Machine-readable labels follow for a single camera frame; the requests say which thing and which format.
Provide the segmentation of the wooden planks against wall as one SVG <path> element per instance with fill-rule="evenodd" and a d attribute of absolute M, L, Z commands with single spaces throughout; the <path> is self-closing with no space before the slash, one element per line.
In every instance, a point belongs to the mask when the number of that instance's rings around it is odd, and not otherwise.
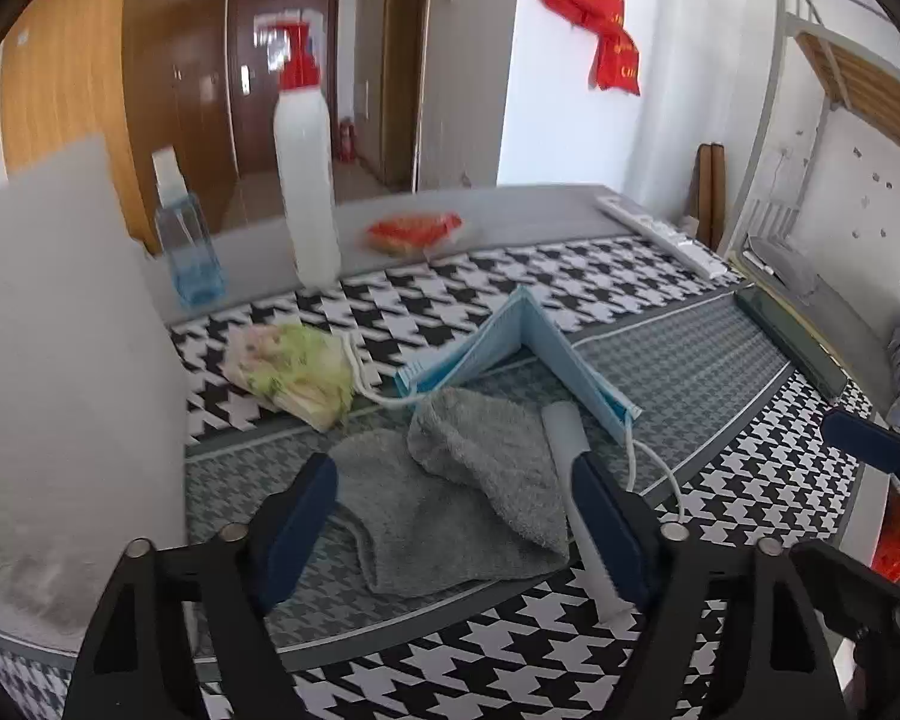
<path fill-rule="evenodd" d="M 727 158 L 720 143 L 702 143 L 697 148 L 691 211 L 697 220 L 696 238 L 717 250 L 724 237 L 727 213 Z"/>

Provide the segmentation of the white pump bottle red cap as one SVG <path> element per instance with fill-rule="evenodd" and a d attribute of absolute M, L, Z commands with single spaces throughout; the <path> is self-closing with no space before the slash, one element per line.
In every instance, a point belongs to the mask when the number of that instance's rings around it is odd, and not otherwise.
<path fill-rule="evenodd" d="M 328 289 L 341 270 L 328 104 L 310 25 L 281 18 L 272 29 L 287 41 L 272 136 L 295 271 L 304 288 Z"/>

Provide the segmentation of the side doorway frame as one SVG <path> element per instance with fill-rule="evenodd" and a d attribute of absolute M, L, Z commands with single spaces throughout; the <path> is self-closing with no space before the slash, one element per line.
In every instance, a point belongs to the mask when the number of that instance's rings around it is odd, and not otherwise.
<path fill-rule="evenodd" d="M 380 174 L 388 188 L 413 188 L 425 0 L 385 0 L 380 76 Z"/>

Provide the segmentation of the dark red entry door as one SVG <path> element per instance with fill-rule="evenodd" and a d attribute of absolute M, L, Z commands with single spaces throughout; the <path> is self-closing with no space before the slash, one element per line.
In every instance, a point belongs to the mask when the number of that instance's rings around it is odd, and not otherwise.
<path fill-rule="evenodd" d="M 338 154 L 338 26 L 340 0 L 227 0 L 227 70 L 238 176 L 276 171 L 272 117 L 290 39 L 272 23 L 307 23 L 329 112 L 331 153 Z"/>

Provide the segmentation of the grey towel cloth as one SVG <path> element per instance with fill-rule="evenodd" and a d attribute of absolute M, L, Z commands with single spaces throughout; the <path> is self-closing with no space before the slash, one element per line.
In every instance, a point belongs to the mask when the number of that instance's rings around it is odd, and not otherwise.
<path fill-rule="evenodd" d="M 525 580 L 571 559 L 556 467 L 530 408 L 445 388 L 404 429 L 365 431 L 328 455 L 340 477 L 336 518 L 375 595 Z"/>

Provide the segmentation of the red fire extinguisher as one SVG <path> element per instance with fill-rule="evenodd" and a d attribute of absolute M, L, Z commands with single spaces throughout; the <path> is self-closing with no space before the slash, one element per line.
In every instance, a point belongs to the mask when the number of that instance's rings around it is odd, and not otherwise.
<path fill-rule="evenodd" d="M 351 117 L 340 120 L 338 140 L 340 140 L 340 160 L 343 163 L 354 163 L 357 160 L 356 124 Z"/>

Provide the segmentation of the green floral cloth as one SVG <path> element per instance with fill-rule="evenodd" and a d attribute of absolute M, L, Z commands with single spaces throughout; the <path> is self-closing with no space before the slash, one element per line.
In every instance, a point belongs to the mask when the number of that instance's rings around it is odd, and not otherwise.
<path fill-rule="evenodd" d="M 222 372 L 235 387 L 318 433 L 349 415 L 354 400 L 343 340 L 297 323 L 232 328 Z"/>

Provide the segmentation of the metal bunk bed frame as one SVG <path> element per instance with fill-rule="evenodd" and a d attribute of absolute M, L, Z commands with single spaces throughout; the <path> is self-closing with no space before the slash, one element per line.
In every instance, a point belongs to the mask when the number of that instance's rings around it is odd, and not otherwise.
<path fill-rule="evenodd" d="M 875 0 L 748 0 L 767 60 L 720 249 L 751 271 L 877 405 L 896 396 L 900 32 Z"/>

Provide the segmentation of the wooden wardrobe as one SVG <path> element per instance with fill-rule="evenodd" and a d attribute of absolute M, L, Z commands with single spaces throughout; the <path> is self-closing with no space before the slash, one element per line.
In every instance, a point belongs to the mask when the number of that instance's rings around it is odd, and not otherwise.
<path fill-rule="evenodd" d="M 152 156 L 171 148 L 217 231 L 237 179 L 224 26 L 226 0 L 32 0 L 2 41 L 7 172 L 102 135 L 128 234 L 159 252 Z"/>

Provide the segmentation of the blue spray bottle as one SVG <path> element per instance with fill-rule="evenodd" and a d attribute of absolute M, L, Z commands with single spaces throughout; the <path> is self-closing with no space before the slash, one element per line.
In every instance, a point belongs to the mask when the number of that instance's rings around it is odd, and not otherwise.
<path fill-rule="evenodd" d="M 188 188 L 171 146 L 152 153 L 159 206 L 154 226 L 180 304 L 201 309 L 226 294 L 224 270 L 212 247 L 198 197 Z"/>

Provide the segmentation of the blue surgical mask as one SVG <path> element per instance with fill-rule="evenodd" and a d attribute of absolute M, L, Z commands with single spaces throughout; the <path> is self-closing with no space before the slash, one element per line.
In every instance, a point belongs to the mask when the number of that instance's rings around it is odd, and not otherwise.
<path fill-rule="evenodd" d="M 379 394 L 365 383 L 354 333 L 344 335 L 343 348 L 357 394 L 385 408 L 416 405 L 445 388 L 463 387 L 526 364 L 546 367 L 548 376 L 559 380 L 567 394 L 624 449 L 628 461 L 624 489 L 628 493 L 635 489 L 637 457 L 646 455 L 670 485 L 678 507 L 676 522 L 688 522 L 685 496 L 674 471 L 650 445 L 635 437 L 634 422 L 642 408 L 583 359 L 525 286 L 515 289 L 476 332 L 437 351 L 422 353 L 398 369 L 393 397 Z"/>

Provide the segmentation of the white remote control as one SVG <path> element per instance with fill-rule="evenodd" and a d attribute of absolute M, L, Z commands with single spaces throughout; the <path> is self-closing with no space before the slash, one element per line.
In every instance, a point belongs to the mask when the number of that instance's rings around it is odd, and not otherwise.
<path fill-rule="evenodd" d="M 694 271 L 698 277 L 715 280 L 730 273 L 730 269 L 720 257 L 713 255 L 696 239 L 679 231 L 678 227 L 655 218 L 639 203 L 632 203 L 617 193 L 606 193 L 596 197 L 595 206 L 601 213 L 610 216 L 611 220 L 637 232 L 642 238 L 665 250 L 681 265 Z"/>

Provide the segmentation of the red snack packet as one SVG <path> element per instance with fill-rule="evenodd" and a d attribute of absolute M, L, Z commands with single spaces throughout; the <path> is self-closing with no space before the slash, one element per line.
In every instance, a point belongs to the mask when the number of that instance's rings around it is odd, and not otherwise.
<path fill-rule="evenodd" d="M 388 216 L 365 230 L 365 242 L 384 254 L 420 254 L 451 241 L 463 226 L 457 213 Z"/>

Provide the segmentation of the houndstooth table runner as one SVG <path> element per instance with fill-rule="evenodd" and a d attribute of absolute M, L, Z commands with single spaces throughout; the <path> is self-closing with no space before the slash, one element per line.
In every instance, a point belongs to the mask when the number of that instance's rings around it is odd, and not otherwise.
<path fill-rule="evenodd" d="M 583 587 L 544 408 L 560 369 L 616 387 L 621 440 L 583 420 L 593 453 L 706 541 L 795 543 L 841 528 L 859 465 L 824 444 L 824 411 L 870 415 L 854 379 L 814 383 L 741 309 L 735 277 L 699 280 L 632 236 L 458 255 L 349 278 L 182 323 L 194 378 L 188 535 L 245 522 L 308 457 L 333 457 L 340 499 L 266 627 L 294 718 L 590 718 L 626 665 L 639 617 L 601 622 Z M 368 375 L 468 332 L 461 379 L 409 405 L 356 400 L 326 431 L 224 377 L 233 333 L 356 333 Z"/>

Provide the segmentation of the black smartphone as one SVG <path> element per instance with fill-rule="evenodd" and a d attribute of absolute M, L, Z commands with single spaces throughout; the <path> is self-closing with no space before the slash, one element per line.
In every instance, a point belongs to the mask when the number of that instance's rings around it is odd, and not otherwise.
<path fill-rule="evenodd" d="M 824 348 L 772 296 L 758 286 L 735 293 L 735 302 L 827 403 L 836 403 L 847 376 Z"/>

